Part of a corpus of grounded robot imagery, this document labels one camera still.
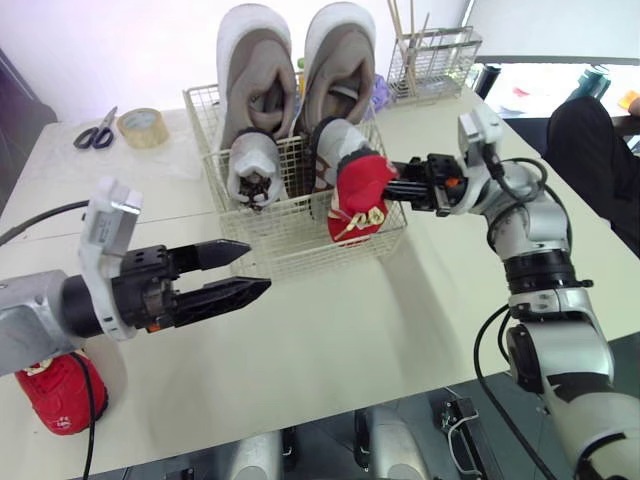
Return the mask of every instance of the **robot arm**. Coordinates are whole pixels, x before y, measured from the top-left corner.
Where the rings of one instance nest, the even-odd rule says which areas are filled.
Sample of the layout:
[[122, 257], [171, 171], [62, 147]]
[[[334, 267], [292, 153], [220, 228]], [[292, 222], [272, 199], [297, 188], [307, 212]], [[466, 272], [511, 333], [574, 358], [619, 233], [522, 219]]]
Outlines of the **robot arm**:
[[89, 202], [80, 240], [82, 275], [62, 271], [0, 281], [0, 376], [81, 348], [106, 334], [181, 327], [245, 307], [271, 282], [232, 277], [180, 293], [173, 282], [194, 270], [231, 263], [249, 245], [213, 240], [127, 251], [142, 197], [104, 179]]
[[394, 163], [399, 175], [383, 196], [437, 216], [487, 219], [520, 322], [507, 332], [513, 378], [544, 399], [576, 478], [640, 478], [640, 401], [613, 391], [613, 358], [586, 291], [592, 282], [576, 280], [570, 260], [567, 214], [545, 187], [546, 172], [537, 178], [522, 165], [535, 161], [500, 160], [501, 133], [497, 116], [480, 105], [459, 118], [462, 159]]

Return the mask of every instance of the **white wire basket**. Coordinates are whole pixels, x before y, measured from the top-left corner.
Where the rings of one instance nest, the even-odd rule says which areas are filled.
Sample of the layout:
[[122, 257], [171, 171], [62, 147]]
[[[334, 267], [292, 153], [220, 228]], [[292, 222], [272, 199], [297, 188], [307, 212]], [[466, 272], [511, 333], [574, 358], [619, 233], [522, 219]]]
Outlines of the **white wire basket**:
[[218, 85], [189, 88], [182, 92], [191, 119], [198, 149], [203, 155], [215, 152], [220, 144], [220, 95]]
[[[327, 229], [332, 192], [303, 194], [315, 179], [308, 138], [279, 140], [280, 174], [286, 194], [260, 212], [237, 203], [227, 194], [229, 150], [215, 152], [219, 122], [217, 87], [191, 88], [184, 92], [187, 109], [203, 156], [220, 226], [226, 238], [251, 245], [251, 252], [231, 265], [235, 275], [267, 277], [282, 281], [299, 275], [350, 264], [362, 258], [382, 258], [395, 249], [407, 226], [398, 202], [387, 202], [388, 213], [380, 230], [352, 240], [333, 242]], [[371, 147], [385, 155], [374, 120], [359, 125]]]
[[427, 29], [396, 40], [387, 76], [394, 101], [434, 102], [459, 95], [481, 43], [472, 27]]

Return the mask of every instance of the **black pants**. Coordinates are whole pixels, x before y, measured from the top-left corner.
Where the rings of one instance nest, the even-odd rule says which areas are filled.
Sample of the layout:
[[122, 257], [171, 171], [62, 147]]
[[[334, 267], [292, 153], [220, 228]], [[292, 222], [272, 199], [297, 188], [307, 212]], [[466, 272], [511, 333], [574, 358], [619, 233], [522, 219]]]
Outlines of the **black pants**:
[[544, 159], [640, 258], [640, 158], [599, 101], [577, 98], [553, 113]]

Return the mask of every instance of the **pen holder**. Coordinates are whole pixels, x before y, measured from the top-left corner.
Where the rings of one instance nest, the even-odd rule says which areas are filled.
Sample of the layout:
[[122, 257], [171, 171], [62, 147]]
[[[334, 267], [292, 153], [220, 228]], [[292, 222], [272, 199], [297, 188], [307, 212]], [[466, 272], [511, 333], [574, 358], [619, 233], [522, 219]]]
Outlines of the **pen holder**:
[[459, 95], [481, 43], [472, 27], [403, 35], [396, 40], [387, 76], [394, 101], [436, 101]]

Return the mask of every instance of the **tape roll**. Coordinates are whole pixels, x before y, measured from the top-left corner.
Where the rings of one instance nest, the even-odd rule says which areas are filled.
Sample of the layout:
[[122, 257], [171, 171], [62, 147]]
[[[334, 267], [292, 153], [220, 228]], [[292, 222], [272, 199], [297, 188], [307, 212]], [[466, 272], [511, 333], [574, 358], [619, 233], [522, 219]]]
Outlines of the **tape roll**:
[[169, 137], [162, 114], [153, 108], [137, 108], [118, 118], [118, 130], [133, 148], [153, 148]]

